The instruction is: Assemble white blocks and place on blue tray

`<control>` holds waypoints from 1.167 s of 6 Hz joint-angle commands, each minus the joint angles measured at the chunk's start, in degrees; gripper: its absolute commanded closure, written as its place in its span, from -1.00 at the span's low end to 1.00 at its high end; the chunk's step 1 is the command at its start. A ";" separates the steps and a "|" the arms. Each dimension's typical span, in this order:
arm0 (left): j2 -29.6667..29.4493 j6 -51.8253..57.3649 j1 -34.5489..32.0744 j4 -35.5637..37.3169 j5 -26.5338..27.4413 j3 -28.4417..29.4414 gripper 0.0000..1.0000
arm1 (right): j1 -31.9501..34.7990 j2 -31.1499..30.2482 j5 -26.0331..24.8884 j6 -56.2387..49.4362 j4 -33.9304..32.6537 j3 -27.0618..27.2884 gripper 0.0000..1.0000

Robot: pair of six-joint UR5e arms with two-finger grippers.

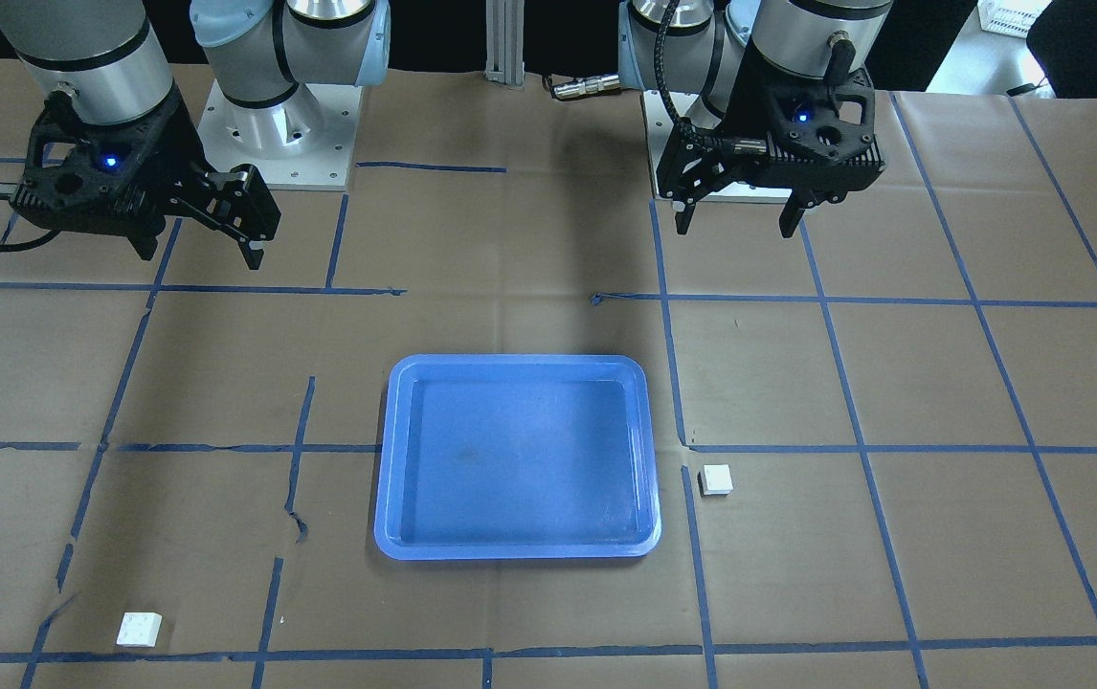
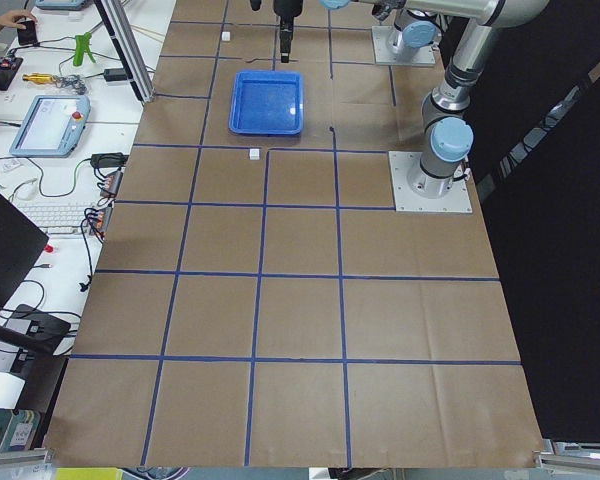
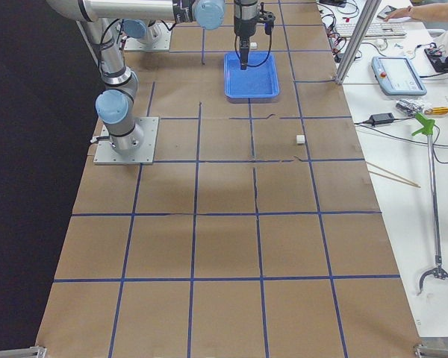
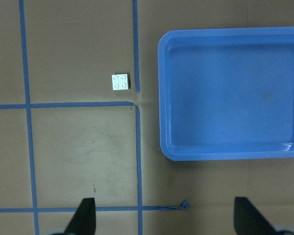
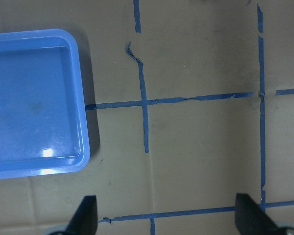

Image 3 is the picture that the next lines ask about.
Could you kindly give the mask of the person hand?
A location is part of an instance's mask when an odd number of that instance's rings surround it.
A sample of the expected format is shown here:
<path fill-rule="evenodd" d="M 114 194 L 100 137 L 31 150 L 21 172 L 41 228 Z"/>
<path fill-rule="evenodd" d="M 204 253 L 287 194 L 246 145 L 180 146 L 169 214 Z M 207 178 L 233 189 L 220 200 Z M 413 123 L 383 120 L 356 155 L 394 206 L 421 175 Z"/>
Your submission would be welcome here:
<path fill-rule="evenodd" d="M 383 19 L 384 22 L 388 22 L 391 19 L 411 18 L 412 6 L 399 8 L 391 11 Z"/>

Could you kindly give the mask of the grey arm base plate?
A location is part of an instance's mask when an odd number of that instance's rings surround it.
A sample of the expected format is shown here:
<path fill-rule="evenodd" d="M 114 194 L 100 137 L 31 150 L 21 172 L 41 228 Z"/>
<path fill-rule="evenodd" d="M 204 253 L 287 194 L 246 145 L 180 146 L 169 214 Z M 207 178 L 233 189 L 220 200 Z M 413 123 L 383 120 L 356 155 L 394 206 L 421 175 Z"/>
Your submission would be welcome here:
<path fill-rule="evenodd" d="M 158 117 L 134 117 L 134 130 L 127 136 L 111 136 L 105 125 L 100 136 L 93 162 L 97 165 L 152 165 L 158 137 Z"/>

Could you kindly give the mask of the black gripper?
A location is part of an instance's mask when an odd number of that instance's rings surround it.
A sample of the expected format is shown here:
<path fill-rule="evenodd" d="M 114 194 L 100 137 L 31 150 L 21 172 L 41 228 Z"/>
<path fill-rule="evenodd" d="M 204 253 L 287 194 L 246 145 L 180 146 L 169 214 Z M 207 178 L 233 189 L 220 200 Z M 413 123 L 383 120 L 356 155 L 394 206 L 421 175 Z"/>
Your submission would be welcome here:
<path fill-rule="evenodd" d="M 241 70 L 246 70 L 249 57 L 249 38 L 255 34 L 258 18 L 258 2 L 256 0 L 234 0 L 234 34 L 239 37 Z"/>

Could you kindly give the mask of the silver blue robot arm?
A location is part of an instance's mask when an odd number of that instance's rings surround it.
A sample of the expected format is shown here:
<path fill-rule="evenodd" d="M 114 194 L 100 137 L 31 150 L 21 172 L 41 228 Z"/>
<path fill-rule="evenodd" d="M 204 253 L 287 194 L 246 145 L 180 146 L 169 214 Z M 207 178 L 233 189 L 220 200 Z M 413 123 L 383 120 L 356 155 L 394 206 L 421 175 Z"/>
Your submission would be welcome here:
<path fill-rule="evenodd" d="M 156 21 L 197 23 L 215 30 L 223 23 L 224 1 L 50 1 L 60 15 L 75 20 L 93 52 L 105 85 L 96 99 L 96 111 L 108 131 L 110 151 L 124 163 L 138 154 L 152 154 L 158 121 L 132 115 L 138 89 L 136 73 L 125 64 L 119 34 L 112 27 L 120 22 L 127 36 L 145 39 Z"/>

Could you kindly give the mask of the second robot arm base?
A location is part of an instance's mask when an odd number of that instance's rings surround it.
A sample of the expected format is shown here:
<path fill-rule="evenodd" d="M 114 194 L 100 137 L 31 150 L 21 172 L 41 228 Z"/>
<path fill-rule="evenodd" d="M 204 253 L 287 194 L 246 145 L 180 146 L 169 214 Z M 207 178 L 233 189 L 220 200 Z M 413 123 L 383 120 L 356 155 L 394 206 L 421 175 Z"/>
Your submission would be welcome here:
<path fill-rule="evenodd" d="M 161 39 L 162 31 L 154 22 L 141 19 L 125 19 L 122 24 L 124 33 L 144 45 L 154 45 Z"/>

